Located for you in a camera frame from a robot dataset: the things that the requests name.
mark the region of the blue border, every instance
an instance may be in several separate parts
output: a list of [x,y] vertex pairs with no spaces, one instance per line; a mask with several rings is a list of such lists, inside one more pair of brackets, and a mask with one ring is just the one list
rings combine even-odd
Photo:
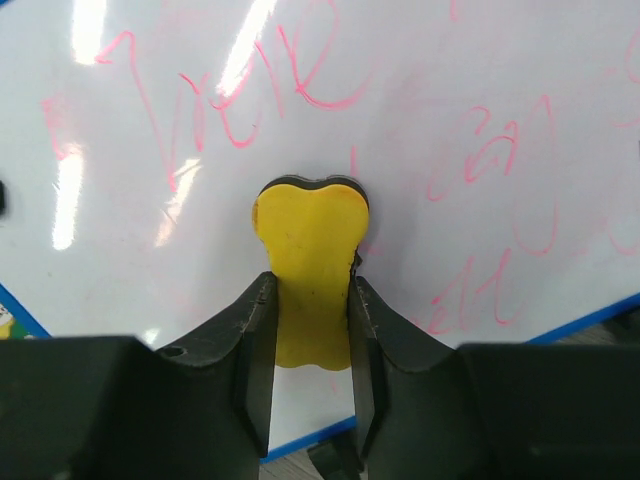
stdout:
[[[9,291],[0,284],[0,303],[3,304],[9,312],[16,318],[20,324],[31,334],[36,337],[50,337],[42,325],[40,325],[35,318],[16,300],[16,298],[9,293]],[[635,307],[640,306],[640,293],[627,297],[619,302],[616,302],[608,307],[601,308],[589,315],[586,315],[578,320],[569,322],[566,325],[562,325],[554,330],[532,338],[526,343],[534,345],[544,345],[555,342],[561,338],[567,337],[580,330],[584,330],[587,327],[602,323],[605,320],[620,315],[626,311],[629,311]],[[293,442],[286,443],[278,448],[274,448],[269,454],[260,460],[260,463],[269,463],[280,457],[289,455],[302,448],[314,445],[322,442],[333,435],[342,433],[346,430],[354,428],[356,426],[356,417],[346,418],[338,423],[334,423],[326,428],[318,430],[317,432],[310,433],[304,437],[298,438]]]
[[42,325],[40,325],[33,316],[27,312],[16,297],[11,295],[9,291],[0,284],[0,303],[5,306],[9,313],[13,315],[20,325],[22,325],[30,335],[34,337],[48,338],[49,332],[47,332]]

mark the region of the glossy white board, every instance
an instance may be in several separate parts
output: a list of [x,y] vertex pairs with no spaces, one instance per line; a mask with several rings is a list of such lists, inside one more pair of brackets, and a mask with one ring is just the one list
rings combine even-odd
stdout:
[[[0,45],[0,282],[53,335],[217,313],[289,173],[364,185],[361,273],[450,345],[640,291],[638,2],[13,0]],[[271,447],[350,388],[278,370]]]

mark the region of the yellow object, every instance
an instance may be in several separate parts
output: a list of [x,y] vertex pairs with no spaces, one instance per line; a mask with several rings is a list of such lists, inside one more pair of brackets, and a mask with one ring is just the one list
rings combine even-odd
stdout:
[[351,364],[347,293],[369,223],[366,197],[344,177],[276,182],[253,206],[253,228],[278,278],[276,364],[345,369]]
[[7,338],[9,338],[9,335],[11,335],[11,327],[13,327],[14,323],[16,323],[16,321],[13,318],[11,318],[4,325],[0,325],[0,339],[1,340],[6,340]]

